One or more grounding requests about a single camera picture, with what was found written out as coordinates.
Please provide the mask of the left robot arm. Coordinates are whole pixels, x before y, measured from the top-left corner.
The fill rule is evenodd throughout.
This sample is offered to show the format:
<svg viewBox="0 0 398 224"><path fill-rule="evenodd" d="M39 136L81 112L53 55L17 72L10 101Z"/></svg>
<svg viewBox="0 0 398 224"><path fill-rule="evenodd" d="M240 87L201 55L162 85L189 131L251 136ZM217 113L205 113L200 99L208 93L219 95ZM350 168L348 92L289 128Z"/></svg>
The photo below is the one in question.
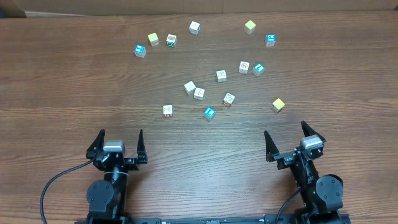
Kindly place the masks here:
<svg viewBox="0 0 398 224"><path fill-rule="evenodd" d="M86 158L104 172L102 180L93 182L87 190L89 203L87 223L132 223L125 211L128 172L139 169L147 163L143 132L139 133L137 157L124 156L125 145L122 140L105 141L105 130L101 130L86 150Z"/></svg>

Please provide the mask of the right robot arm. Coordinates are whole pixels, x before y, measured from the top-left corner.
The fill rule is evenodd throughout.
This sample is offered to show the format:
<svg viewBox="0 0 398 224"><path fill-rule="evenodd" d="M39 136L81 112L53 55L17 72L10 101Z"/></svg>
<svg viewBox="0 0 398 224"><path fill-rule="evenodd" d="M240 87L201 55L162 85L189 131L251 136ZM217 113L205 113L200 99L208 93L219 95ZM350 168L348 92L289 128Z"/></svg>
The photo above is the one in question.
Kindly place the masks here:
<svg viewBox="0 0 398 224"><path fill-rule="evenodd" d="M343 180L334 174L319 176L313 161L323 155L326 139L301 122L304 137L293 151L281 154L268 131L264 131L266 161L276 162L279 170L289 168L297 190L284 202L276 215L265 215L265 223L350 223L348 214L341 214L343 207ZM293 214L283 214L285 207L296 195L301 195L304 207Z"/></svg>

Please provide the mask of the red letter white block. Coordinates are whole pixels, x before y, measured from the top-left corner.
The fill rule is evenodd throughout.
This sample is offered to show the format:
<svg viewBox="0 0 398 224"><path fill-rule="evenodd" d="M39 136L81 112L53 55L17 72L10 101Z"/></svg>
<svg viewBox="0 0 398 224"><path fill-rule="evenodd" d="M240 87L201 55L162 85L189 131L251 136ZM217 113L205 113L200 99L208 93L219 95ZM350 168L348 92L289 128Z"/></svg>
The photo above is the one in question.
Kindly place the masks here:
<svg viewBox="0 0 398 224"><path fill-rule="evenodd" d="M163 116L165 118L170 118L174 116L172 105L163 105Z"/></svg>

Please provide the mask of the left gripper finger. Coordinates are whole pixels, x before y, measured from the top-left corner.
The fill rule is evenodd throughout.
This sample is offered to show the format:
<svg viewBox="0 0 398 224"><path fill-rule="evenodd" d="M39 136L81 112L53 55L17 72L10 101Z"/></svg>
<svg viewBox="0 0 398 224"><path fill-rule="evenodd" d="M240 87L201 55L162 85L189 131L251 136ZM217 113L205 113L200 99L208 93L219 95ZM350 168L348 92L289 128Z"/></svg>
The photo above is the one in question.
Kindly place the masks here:
<svg viewBox="0 0 398 224"><path fill-rule="evenodd" d="M103 150L104 146L105 130L101 129L96 137L96 139L91 143L89 148L86 150L86 158L94 159L100 151Z"/></svg>
<svg viewBox="0 0 398 224"><path fill-rule="evenodd" d="M139 164L146 164L147 163L147 152L144 145L144 137L143 137L143 130L140 130L139 139L137 143L137 160Z"/></svg>

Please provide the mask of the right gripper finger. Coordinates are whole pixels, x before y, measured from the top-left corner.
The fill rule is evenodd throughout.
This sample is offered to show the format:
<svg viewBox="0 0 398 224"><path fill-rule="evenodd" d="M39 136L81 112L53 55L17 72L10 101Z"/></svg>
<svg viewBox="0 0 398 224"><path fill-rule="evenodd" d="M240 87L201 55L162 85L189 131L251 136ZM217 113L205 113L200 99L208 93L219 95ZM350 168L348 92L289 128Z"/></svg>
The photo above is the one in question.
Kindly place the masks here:
<svg viewBox="0 0 398 224"><path fill-rule="evenodd" d="M267 130L264 131L264 137L266 143L266 161L273 162L275 161L275 156L279 156L280 152Z"/></svg>
<svg viewBox="0 0 398 224"><path fill-rule="evenodd" d="M305 137L317 135L323 141L323 143L326 142L326 139L321 134L317 133L314 129L312 129L305 121L301 121L300 124Z"/></svg>

